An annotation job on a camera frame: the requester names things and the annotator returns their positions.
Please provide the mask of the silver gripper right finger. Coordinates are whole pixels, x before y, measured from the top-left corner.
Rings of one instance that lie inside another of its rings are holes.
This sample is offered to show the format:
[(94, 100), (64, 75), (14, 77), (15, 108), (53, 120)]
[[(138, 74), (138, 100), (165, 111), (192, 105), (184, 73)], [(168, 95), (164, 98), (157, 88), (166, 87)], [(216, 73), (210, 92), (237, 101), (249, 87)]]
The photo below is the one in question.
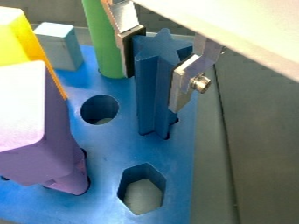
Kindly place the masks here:
[(168, 109), (177, 113), (188, 103), (192, 91), (204, 93), (210, 85), (210, 79), (204, 72), (214, 65), (221, 54), (222, 46), (194, 34), (192, 55), (172, 71), (172, 86), (168, 101)]

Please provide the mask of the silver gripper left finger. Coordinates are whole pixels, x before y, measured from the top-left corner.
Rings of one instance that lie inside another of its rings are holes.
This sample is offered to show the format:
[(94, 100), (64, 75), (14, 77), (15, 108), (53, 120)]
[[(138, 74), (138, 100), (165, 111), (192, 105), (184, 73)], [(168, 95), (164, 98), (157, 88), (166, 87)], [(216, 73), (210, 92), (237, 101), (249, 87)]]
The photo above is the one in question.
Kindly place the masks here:
[(116, 47), (120, 51), (124, 76), (134, 75), (132, 37), (145, 35), (145, 27), (138, 24), (136, 7), (132, 0), (100, 0), (112, 25)]

